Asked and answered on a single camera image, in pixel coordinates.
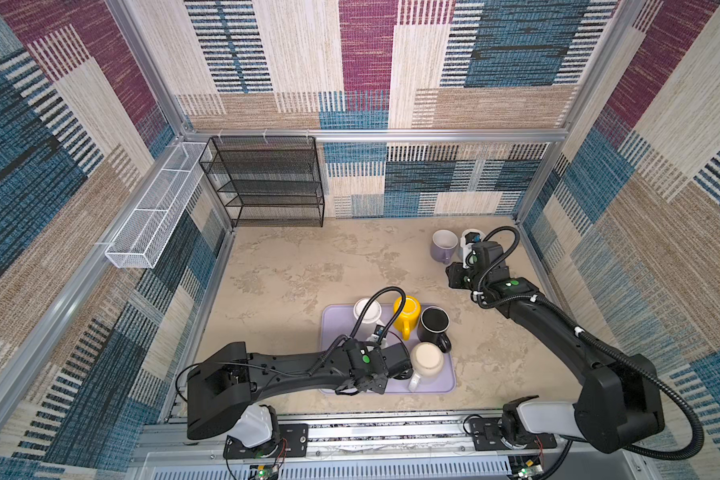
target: black mounting plate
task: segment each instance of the black mounting plate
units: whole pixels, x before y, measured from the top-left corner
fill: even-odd
[[[478,432],[479,435],[472,436],[474,449],[478,452],[487,452],[491,450],[512,450],[501,441],[501,431],[499,429],[500,417],[496,418],[470,418],[469,431]],[[554,435],[548,433],[540,433],[538,435],[541,440],[541,446],[544,448],[556,448],[557,440]],[[528,448],[536,448],[535,444],[529,444]]]
[[[280,424],[280,437],[288,441],[287,458],[305,457],[307,455],[308,431],[309,425],[306,423]],[[267,458],[275,458],[279,453],[280,447],[275,448]],[[228,436],[224,444],[224,459],[240,460],[247,458],[256,458],[256,453],[252,449],[246,448],[237,438]]]

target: yellow mug handle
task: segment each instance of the yellow mug handle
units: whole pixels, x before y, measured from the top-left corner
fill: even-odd
[[[407,341],[411,338],[411,320],[403,319],[403,340]]]

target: robotic arm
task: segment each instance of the robotic arm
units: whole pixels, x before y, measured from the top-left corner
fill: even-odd
[[[515,233],[515,241],[506,252],[501,245],[489,241],[501,230]],[[488,236],[479,230],[465,233],[462,236],[464,263],[451,264],[446,269],[449,286],[471,290],[472,301],[481,308],[496,308],[522,325],[542,341],[582,385],[574,404],[525,397],[504,405],[501,434],[509,444],[533,444],[536,434],[551,433],[586,441],[604,453],[626,448],[665,460],[690,458],[701,450],[703,429],[699,419],[677,393],[656,378],[656,368],[651,361],[639,354],[627,356],[602,343],[549,302],[531,282],[510,276],[504,259],[518,244],[516,229],[500,227]],[[390,290],[404,295],[397,287],[388,287],[377,292],[372,300]],[[398,310],[402,310],[403,305],[401,302]],[[387,324],[381,337],[391,324]],[[264,408],[252,407],[255,402],[307,389],[333,389],[339,395],[368,390],[383,394],[390,377],[410,377],[411,362],[403,344],[382,349],[377,343],[355,340],[354,333],[337,338],[327,351],[298,355],[248,353],[244,342],[225,346],[188,375],[187,437],[209,438],[234,427],[230,434],[245,447],[269,451],[268,448],[279,442],[272,409],[269,415],[258,415],[262,418],[262,428],[269,428],[259,439],[249,438],[247,442],[241,438],[246,436],[243,428],[236,425],[250,412],[250,407]],[[660,391],[683,410],[691,423],[690,444],[676,452],[656,452],[633,445],[664,429]]]

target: black mug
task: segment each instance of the black mug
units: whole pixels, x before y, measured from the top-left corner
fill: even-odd
[[[451,351],[451,340],[445,331],[451,325],[448,314],[440,307],[428,306],[422,311],[422,318],[419,319],[416,333],[422,342],[430,342],[437,345],[443,353]]]

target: wire basket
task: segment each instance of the wire basket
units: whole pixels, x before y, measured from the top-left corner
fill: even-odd
[[[206,144],[183,142],[152,180],[106,249],[117,268],[154,268],[202,178]]]
[[[315,139],[214,137],[200,166],[233,226],[322,226]]]

